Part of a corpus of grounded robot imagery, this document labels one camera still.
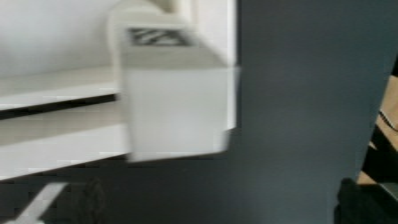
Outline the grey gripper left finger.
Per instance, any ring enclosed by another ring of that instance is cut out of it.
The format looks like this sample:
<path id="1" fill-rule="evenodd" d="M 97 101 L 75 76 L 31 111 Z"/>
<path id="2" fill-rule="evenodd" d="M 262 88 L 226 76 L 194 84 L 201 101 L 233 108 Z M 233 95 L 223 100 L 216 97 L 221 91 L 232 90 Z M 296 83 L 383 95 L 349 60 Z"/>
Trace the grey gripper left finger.
<path id="1" fill-rule="evenodd" d="M 107 224 L 102 181 L 49 183 L 6 224 Z"/>

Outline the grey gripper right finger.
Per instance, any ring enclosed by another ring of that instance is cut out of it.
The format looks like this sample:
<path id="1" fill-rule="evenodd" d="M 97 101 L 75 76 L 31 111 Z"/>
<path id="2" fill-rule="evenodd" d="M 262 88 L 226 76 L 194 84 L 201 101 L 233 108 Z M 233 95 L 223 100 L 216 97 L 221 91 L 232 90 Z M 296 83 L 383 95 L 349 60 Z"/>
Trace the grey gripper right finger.
<path id="1" fill-rule="evenodd" d="M 398 224 L 398 200 L 379 184 L 342 180 L 335 224 Z"/>

